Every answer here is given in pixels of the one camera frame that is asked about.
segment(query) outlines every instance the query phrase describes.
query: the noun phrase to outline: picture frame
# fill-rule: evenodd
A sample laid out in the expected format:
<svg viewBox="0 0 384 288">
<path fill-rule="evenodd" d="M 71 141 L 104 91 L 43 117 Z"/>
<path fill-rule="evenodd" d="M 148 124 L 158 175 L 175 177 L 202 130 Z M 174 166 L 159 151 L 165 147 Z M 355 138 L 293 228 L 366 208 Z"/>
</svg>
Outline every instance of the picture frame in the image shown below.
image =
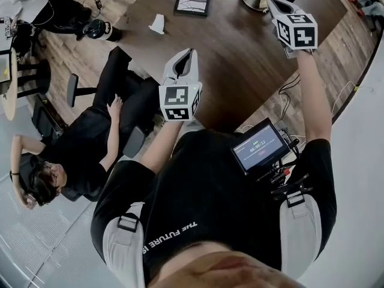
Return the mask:
<svg viewBox="0 0 384 288">
<path fill-rule="evenodd" d="M 174 14 L 208 16 L 210 0 L 176 0 Z"/>
</svg>

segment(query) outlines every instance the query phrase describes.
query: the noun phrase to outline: chin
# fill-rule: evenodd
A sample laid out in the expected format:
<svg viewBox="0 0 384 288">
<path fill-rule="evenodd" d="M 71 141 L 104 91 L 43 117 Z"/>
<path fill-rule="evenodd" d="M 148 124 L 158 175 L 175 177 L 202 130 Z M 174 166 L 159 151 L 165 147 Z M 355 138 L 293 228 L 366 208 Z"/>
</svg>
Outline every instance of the chin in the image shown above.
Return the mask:
<svg viewBox="0 0 384 288">
<path fill-rule="evenodd" d="M 295 280 L 240 252 L 202 256 L 152 288 L 303 288 Z"/>
</svg>

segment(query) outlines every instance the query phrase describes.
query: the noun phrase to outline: chair armrest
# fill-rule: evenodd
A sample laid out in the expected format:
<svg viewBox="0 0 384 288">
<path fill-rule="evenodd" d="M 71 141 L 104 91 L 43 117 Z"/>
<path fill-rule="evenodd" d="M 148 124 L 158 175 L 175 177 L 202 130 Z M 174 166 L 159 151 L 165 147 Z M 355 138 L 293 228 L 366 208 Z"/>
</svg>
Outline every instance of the chair armrest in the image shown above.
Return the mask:
<svg viewBox="0 0 384 288">
<path fill-rule="evenodd" d="M 140 151 L 142 146 L 144 145 L 144 141 L 146 139 L 146 134 L 144 131 L 135 126 L 133 129 L 127 144 L 125 144 L 124 149 L 122 150 L 123 154 L 128 158 L 133 158 Z"/>
<path fill-rule="evenodd" d="M 76 99 L 76 89 L 77 89 L 78 82 L 79 82 L 79 77 L 75 74 L 71 74 L 70 80 L 68 82 L 68 88 L 67 88 L 67 103 L 71 108 L 74 107 L 74 101 Z"/>
</svg>

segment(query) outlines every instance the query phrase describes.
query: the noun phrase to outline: tablet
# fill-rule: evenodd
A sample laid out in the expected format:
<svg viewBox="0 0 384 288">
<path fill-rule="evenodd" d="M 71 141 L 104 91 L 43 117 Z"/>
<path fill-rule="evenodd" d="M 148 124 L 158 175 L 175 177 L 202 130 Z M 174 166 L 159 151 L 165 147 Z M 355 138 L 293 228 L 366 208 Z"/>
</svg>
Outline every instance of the tablet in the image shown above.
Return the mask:
<svg viewBox="0 0 384 288">
<path fill-rule="evenodd" d="M 257 168 L 272 166 L 287 155 L 290 149 L 267 118 L 238 137 L 231 151 L 247 175 Z"/>
</svg>

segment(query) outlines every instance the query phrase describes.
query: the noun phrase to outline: dark hair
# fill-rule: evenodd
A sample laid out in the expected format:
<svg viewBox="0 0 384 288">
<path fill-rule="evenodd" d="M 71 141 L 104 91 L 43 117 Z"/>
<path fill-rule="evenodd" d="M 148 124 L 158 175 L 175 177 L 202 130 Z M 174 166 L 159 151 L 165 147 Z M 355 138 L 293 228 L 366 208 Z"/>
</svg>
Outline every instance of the dark hair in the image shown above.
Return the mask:
<svg viewBox="0 0 384 288">
<path fill-rule="evenodd" d="M 45 162 L 38 162 L 32 169 L 29 185 L 26 185 L 26 192 L 32 195 L 40 206 L 43 206 L 56 197 L 56 188 L 52 185 L 53 182 L 51 174 L 46 171 Z"/>
</svg>

